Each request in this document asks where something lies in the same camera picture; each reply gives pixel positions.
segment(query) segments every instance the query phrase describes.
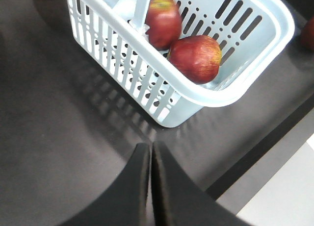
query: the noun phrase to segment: apple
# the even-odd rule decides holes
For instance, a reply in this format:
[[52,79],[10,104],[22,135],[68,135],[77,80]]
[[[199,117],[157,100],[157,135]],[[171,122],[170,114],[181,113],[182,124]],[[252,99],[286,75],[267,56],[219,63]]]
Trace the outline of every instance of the apple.
[[178,6],[173,0],[151,0],[145,24],[150,29],[148,41],[157,50],[167,50],[178,40],[182,30],[182,19]]
[[209,36],[188,36],[174,42],[167,57],[192,82],[205,84],[218,74],[221,50]]
[[302,46],[314,51],[314,16],[305,24],[301,31],[300,41]]

